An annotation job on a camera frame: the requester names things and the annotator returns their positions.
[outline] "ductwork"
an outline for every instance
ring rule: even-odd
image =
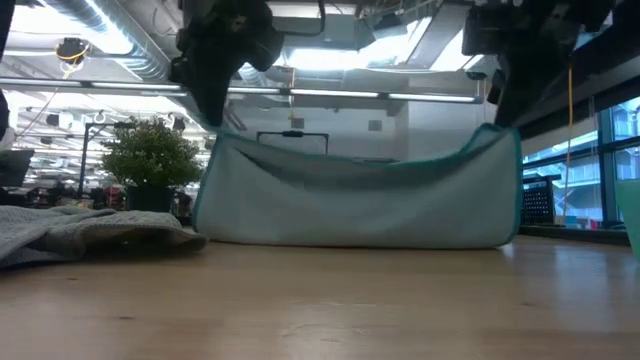
[[[116,0],[39,0],[95,33],[92,42],[108,53],[129,50],[117,62],[145,82],[166,81],[169,59]]]

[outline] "gray towel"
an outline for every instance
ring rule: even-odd
[[[80,259],[90,245],[137,240],[198,251],[206,238],[185,232],[170,214],[56,207],[49,210],[0,206],[0,268],[43,261]]]

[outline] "glass window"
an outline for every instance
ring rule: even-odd
[[[640,147],[616,152],[616,178],[618,180],[640,179]]]
[[[614,140],[624,140],[640,136],[640,126],[638,126],[639,111],[640,97],[611,108]]]
[[[598,145],[597,131],[592,131],[590,133],[571,139],[571,151],[595,148],[597,145]],[[537,153],[533,153],[528,156],[525,156],[524,159],[522,159],[522,162],[526,164],[528,162],[542,160],[542,159],[546,159],[556,155],[566,154],[568,147],[569,147],[569,142],[565,141],[558,145],[554,145],[548,149],[544,149],[542,151],[538,151]]]
[[[560,175],[553,182],[556,215],[564,213],[564,179],[566,163],[559,162],[538,168],[527,169],[524,176]],[[600,196],[600,164],[597,156],[571,160],[567,184],[567,215],[590,220],[602,220]]]

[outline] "desk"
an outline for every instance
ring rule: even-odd
[[[211,244],[0,274],[2,360],[640,358],[629,248]]]

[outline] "black pot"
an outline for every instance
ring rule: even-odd
[[[174,190],[153,186],[127,186],[129,210],[170,212]]]

